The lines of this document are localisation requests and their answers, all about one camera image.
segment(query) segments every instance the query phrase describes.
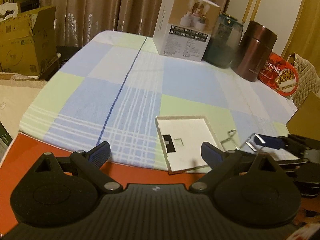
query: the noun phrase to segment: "beige quilted chair cover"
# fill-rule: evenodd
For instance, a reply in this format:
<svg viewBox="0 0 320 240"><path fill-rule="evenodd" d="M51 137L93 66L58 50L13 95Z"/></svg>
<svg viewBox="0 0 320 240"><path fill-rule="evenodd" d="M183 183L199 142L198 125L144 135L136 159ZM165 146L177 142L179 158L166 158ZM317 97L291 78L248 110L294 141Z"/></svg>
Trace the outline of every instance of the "beige quilted chair cover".
<svg viewBox="0 0 320 240"><path fill-rule="evenodd" d="M317 94L320 90L320 77L317 75L315 67L303 57L296 53L291 53L287 60L298 72L299 85L292 94L292 100L297 108L301 106L309 93Z"/></svg>

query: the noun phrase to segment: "maroon thermos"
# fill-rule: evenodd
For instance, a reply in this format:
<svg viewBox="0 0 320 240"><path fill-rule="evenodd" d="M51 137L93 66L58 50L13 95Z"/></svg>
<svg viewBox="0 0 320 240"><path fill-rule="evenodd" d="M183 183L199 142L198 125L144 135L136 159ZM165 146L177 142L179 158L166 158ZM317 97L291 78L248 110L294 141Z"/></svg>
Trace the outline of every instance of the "maroon thermos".
<svg viewBox="0 0 320 240"><path fill-rule="evenodd" d="M251 21L231 63L233 71L248 81L256 81L276 40L277 35L271 30Z"/></svg>

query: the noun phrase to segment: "dark blue stripe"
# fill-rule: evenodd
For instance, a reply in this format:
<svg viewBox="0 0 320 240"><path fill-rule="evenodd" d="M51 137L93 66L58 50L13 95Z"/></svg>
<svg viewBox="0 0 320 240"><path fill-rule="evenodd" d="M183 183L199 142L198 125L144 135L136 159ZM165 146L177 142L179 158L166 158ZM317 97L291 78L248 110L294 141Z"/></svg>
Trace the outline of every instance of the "dark blue stripe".
<svg viewBox="0 0 320 240"><path fill-rule="evenodd" d="M103 133L104 133L104 130L105 130L105 128L106 128L106 125L107 125L107 122L108 122L108 120L109 120L109 118L110 118L110 115L111 115L111 113L112 113L112 110L113 110L113 108L115 107L115 104L116 104L116 102L117 102L117 100L118 100L118 98L119 98L119 95L120 95L120 93L121 93L121 91L122 91L122 89L123 89L123 87L124 87L124 84L125 84L128 76L129 76L129 73L130 73L130 71L132 70L132 67L133 67L134 63L136 62L136 59L137 59L137 57L138 57L138 55L139 55L139 53L140 53L140 51L141 51L144 43L146 42L146 40L147 40L147 37L145 38L144 42L142 43L142 45L141 45L141 47L140 47L140 49L139 49L136 57L134 58L134 61L132 62L132 65L131 65L129 71L127 72L127 74L126 74L126 76L125 76L125 78L124 78L124 81L123 81L123 83L122 83L122 85L121 85L121 87L120 87L120 90L119 90L119 92L118 92L118 94L117 94L117 96L116 96L115 101L113 101L113 104L112 104L112 106L111 106L111 108L110 108L110 111L109 111L109 114L108 114L108 116L107 116L107 119L106 119L106 121L105 121L104 124L103 124L103 128L102 128L102 130L101 130L101 133L100 133L100 135L99 135L99 139L98 139L96 145L98 145L98 144L100 143L100 141L101 141L102 135L103 135Z"/></svg>

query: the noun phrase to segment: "green box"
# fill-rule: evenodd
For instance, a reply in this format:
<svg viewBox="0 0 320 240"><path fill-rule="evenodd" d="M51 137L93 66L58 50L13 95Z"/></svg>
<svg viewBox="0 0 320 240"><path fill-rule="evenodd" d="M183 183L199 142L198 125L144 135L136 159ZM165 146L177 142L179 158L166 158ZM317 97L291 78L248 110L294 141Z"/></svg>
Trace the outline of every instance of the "green box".
<svg viewBox="0 0 320 240"><path fill-rule="evenodd" d="M12 138L0 122L0 160L4 156L8 146L12 142Z"/></svg>

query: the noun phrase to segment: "tablecloth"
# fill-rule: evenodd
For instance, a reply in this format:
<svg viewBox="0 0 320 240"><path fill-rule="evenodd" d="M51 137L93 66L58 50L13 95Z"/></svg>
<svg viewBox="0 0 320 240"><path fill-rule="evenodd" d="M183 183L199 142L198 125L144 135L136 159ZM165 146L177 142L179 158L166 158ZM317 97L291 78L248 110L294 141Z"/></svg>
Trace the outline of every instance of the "tablecloth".
<svg viewBox="0 0 320 240"><path fill-rule="evenodd" d="M105 140L113 162L166 170L156 116L205 115L219 140L236 129L240 144L252 132L286 134L295 111L291 99L260 81L204 61L160 56L150 37L104 31L51 78L20 130L71 151Z"/></svg>

